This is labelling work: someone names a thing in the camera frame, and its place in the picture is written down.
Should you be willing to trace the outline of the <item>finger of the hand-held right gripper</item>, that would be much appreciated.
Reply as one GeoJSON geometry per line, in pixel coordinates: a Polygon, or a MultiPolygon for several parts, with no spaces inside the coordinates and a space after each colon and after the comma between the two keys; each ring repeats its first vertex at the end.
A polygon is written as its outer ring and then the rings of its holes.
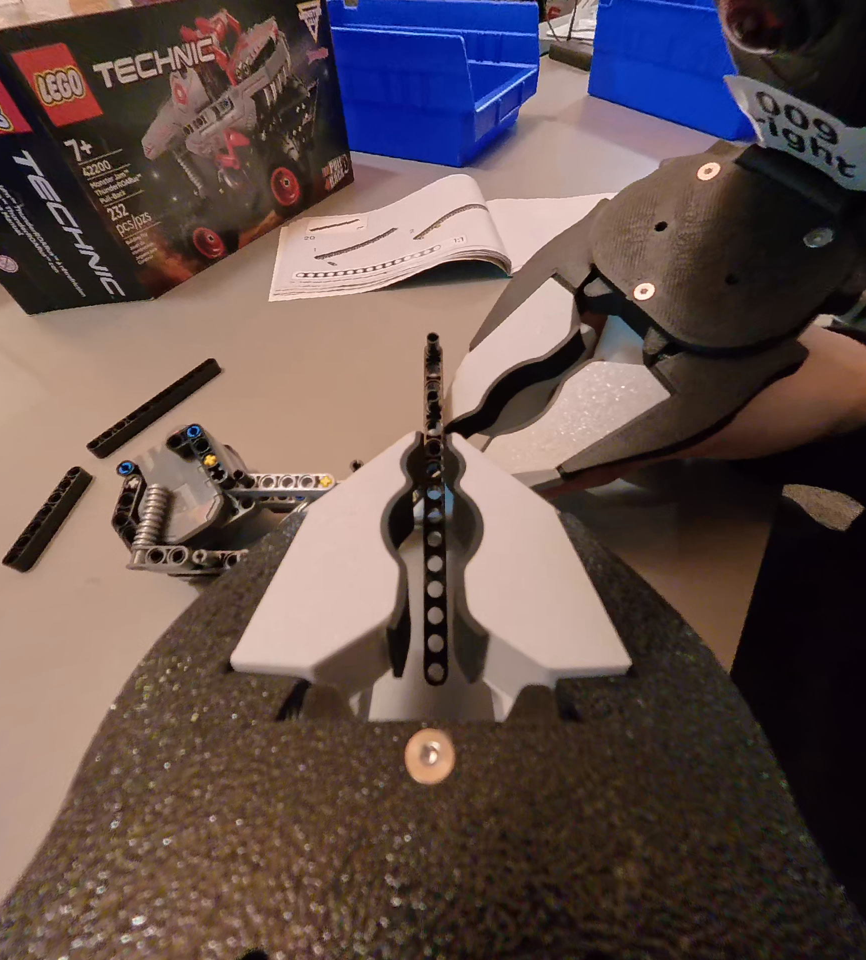
{"type": "Polygon", "coordinates": [[[591,361],[561,384],[539,419],[494,438],[487,457],[513,475],[550,472],[668,398],[643,365],[591,361]]]}
{"type": "Polygon", "coordinates": [[[506,320],[463,358],[446,432],[496,437],[528,426],[563,382],[593,358],[604,320],[506,320]]]}

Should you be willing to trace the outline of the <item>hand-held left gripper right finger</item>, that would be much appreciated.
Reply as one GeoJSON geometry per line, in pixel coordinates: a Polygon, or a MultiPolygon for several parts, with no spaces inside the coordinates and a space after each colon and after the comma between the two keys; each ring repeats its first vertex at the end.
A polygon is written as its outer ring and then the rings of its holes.
{"type": "Polygon", "coordinates": [[[450,435],[453,650],[503,722],[528,687],[632,666],[557,510],[450,435]]]}

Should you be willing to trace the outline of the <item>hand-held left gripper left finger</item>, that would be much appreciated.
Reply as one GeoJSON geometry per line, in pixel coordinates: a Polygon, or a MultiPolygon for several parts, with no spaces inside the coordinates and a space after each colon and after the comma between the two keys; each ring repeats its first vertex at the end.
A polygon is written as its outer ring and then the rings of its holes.
{"type": "Polygon", "coordinates": [[[414,667],[393,671],[414,623],[413,450],[407,433],[305,511],[231,654],[235,671],[335,688],[374,722],[414,718],[414,667]]]}

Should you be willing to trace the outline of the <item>long black toy beam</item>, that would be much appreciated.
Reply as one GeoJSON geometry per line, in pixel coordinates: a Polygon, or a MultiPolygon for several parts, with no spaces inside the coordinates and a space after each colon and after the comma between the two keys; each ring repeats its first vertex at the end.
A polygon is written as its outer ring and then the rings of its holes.
{"type": "Polygon", "coordinates": [[[412,483],[415,528],[421,535],[422,676],[428,687],[439,689],[450,673],[450,625],[443,351],[436,332],[426,336],[421,399],[423,429],[406,464],[412,483]]]}

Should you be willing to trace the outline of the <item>person's right hand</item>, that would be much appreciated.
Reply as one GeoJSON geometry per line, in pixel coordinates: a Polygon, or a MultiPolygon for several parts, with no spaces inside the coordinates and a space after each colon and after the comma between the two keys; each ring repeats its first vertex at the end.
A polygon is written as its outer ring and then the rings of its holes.
{"type": "Polygon", "coordinates": [[[649,459],[580,471],[543,489],[560,495],[604,486],[655,464],[689,459],[744,461],[796,450],[866,425],[866,344],[811,326],[799,369],[755,396],[717,433],[691,447],[649,459]]]}

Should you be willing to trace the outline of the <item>grey toy brick assembly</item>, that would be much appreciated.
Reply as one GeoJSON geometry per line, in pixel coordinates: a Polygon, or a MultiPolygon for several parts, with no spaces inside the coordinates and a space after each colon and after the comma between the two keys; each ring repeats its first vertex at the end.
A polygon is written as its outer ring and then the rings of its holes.
{"type": "Polygon", "coordinates": [[[337,486],[325,472],[252,472],[198,423],[120,462],[117,473],[111,525],[127,568],[186,581],[232,569],[288,515],[337,486]]]}

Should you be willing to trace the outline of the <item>white instruction booklet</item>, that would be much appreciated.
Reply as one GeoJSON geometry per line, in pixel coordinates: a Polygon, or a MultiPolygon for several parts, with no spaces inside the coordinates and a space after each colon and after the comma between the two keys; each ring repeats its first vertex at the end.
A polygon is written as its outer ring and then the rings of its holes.
{"type": "Polygon", "coordinates": [[[613,197],[487,199],[472,176],[451,174],[378,209],[292,221],[279,233],[269,302],[379,291],[453,263],[510,278],[613,197]]]}

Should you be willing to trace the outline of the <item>blue plastic bin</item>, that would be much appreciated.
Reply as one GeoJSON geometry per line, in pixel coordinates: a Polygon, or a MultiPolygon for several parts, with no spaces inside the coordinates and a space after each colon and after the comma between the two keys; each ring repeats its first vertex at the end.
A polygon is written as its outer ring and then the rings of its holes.
{"type": "Polygon", "coordinates": [[[724,80],[735,73],[714,1],[598,4],[591,96],[715,138],[750,141],[751,123],[724,80]]]}
{"type": "Polygon", "coordinates": [[[535,2],[328,2],[351,150],[463,167],[539,79],[535,2]]]}

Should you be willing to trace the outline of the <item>short black toy beam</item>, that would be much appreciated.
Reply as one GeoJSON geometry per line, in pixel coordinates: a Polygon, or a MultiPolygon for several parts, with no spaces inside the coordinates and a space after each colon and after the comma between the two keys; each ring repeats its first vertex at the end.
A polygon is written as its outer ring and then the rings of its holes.
{"type": "Polygon", "coordinates": [[[2,565],[17,572],[30,571],[43,557],[92,481],[92,474],[79,465],[67,470],[9,547],[2,565]]]}

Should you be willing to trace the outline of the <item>person's black clothing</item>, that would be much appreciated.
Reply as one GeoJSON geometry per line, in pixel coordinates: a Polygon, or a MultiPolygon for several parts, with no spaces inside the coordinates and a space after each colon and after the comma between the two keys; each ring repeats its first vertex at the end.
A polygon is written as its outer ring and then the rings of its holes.
{"type": "Polygon", "coordinates": [[[866,510],[838,531],[781,499],[730,676],[866,921],[866,510]]]}

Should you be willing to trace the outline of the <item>black toy set box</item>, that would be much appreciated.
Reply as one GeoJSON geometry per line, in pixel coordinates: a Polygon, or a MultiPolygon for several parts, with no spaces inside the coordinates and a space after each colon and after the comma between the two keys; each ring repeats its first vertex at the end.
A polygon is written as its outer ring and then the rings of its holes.
{"type": "Polygon", "coordinates": [[[354,180],[326,2],[0,8],[0,282],[147,301],[354,180]]]}

